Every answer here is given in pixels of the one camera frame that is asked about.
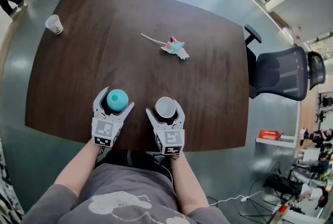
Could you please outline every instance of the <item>power cord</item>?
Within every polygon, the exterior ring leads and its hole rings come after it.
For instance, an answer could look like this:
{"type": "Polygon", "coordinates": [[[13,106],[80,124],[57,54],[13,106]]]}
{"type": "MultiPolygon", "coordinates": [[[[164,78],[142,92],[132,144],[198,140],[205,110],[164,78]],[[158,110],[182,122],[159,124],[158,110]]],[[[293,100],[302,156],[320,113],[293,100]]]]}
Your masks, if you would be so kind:
{"type": "Polygon", "coordinates": [[[269,175],[269,174],[275,169],[275,167],[276,167],[277,164],[278,164],[277,170],[278,170],[279,174],[282,174],[282,172],[281,172],[281,170],[280,170],[281,162],[278,161],[278,162],[276,162],[275,165],[271,168],[271,170],[266,174],[265,177],[263,177],[263,178],[259,178],[259,179],[255,180],[255,181],[253,182],[253,184],[252,184],[251,187],[250,187],[250,191],[249,191],[248,196],[243,196],[243,195],[240,194],[240,195],[237,196],[237,197],[230,197],[230,198],[228,198],[227,200],[220,200],[220,201],[217,201],[217,199],[214,199],[214,198],[211,197],[212,199],[216,200],[217,202],[216,202],[216,203],[213,203],[213,204],[210,204],[210,206],[211,206],[211,205],[218,205],[219,202],[226,202],[226,201],[229,201],[229,200],[238,199],[238,198],[240,198],[240,197],[242,197],[242,199],[241,199],[240,201],[241,201],[241,202],[245,202],[245,201],[248,200],[250,197],[252,197],[252,196],[254,196],[254,195],[258,194],[258,193],[263,192],[264,190],[261,190],[261,191],[259,191],[259,192],[256,192],[255,194],[250,195],[250,193],[251,193],[251,191],[252,191],[252,188],[253,188],[254,184],[255,184],[256,182],[260,181],[260,180],[265,179],[265,178],[267,177],[267,175],[269,175]]]}
{"type": "Polygon", "coordinates": [[[240,200],[241,202],[245,202],[247,199],[249,199],[250,197],[252,197],[252,196],[254,196],[254,195],[256,195],[256,194],[258,194],[258,193],[261,193],[261,192],[263,192],[264,190],[261,190],[261,191],[259,191],[259,192],[256,192],[255,194],[253,194],[253,195],[251,195],[251,196],[243,196],[243,195],[239,195],[239,196],[237,196],[237,197],[230,197],[230,198],[228,198],[227,200],[219,200],[219,201],[217,201],[216,203],[213,203],[213,204],[210,204],[210,206],[211,205],[217,205],[219,202],[226,202],[226,201],[229,201],[229,200],[232,200],[232,199],[238,199],[238,198],[240,198],[240,197],[242,197],[242,199],[240,200]]]}

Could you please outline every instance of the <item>white stick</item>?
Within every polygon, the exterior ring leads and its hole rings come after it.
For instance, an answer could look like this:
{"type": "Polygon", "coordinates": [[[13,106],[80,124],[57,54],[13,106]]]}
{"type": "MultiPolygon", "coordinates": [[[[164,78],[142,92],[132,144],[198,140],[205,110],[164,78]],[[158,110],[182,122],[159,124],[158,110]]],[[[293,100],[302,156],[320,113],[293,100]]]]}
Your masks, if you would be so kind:
{"type": "Polygon", "coordinates": [[[160,43],[160,44],[164,44],[164,45],[166,45],[166,43],[164,43],[164,42],[161,42],[161,41],[158,41],[158,40],[152,39],[152,38],[150,38],[149,36],[146,36],[146,35],[144,35],[144,34],[141,34],[141,35],[144,36],[145,38],[151,40],[151,41],[154,41],[154,42],[156,42],[156,43],[160,43]]]}

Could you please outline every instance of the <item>white wall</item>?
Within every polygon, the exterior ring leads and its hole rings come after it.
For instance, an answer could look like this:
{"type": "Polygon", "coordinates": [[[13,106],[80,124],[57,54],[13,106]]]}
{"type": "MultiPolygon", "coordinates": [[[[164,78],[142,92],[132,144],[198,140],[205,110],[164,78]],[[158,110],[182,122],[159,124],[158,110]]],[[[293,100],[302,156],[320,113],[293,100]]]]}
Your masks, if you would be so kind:
{"type": "Polygon", "coordinates": [[[298,43],[333,30],[333,0],[271,0],[265,7],[290,25],[298,43]]]}
{"type": "Polygon", "coordinates": [[[325,61],[326,79],[324,84],[318,85],[318,93],[333,92],[333,63],[325,61]]]}

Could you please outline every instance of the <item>printed graphic on shirt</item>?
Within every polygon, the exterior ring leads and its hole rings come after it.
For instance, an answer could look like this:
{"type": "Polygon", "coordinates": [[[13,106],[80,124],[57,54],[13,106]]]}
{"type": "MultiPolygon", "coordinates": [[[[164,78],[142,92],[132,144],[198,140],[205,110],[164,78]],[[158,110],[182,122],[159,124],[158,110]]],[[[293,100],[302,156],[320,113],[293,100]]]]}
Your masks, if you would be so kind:
{"type": "Polygon", "coordinates": [[[130,193],[126,193],[124,191],[120,192],[114,192],[114,193],[107,193],[102,195],[95,195],[92,197],[92,202],[88,206],[89,210],[95,214],[99,215],[106,215],[111,214],[114,218],[118,220],[122,220],[124,222],[134,222],[138,221],[144,217],[149,218],[153,223],[156,224],[190,224],[188,220],[184,218],[182,214],[179,212],[175,212],[176,214],[179,214],[181,217],[174,217],[174,218],[168,218],[165,220],[165,222],[157,221],[156,219],[153,219],[148,211],[148,209],[152,208],[152,204],[146,201],[141,201],[139,197],[145,197],[149,202],[149,198],[145,195],[141,196],[135,196],[130,193]],[[147,209],[146,212],[144,212],[141,216],[135,218],[135,219],[123,219],[113,213],[114,209],[116,208],[124,208],[127,206],[139,206],[141,208],[147,209]]]}

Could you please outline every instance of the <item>chair armrest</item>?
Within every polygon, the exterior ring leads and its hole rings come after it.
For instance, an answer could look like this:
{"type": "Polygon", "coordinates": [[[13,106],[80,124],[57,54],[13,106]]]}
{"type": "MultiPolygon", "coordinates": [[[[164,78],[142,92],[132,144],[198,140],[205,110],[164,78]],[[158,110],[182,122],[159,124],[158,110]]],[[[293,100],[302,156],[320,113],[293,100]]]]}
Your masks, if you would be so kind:
{"type": "Polygon", "coordinates": [[[252,26],[250,26],[249,24],[246,24],[244,28],[246,31],[248,31],[250,33],[251,41],[253,39],[255,39],[259,43],[261,43],[261,36],[257,33],[257,31],[255,29],[253,29],[252,26]]]}
{"type": "Polygon", "coordinates": [[[249,97],[255,98],[257,96],[257,90],[249,84],[249,97]]]}

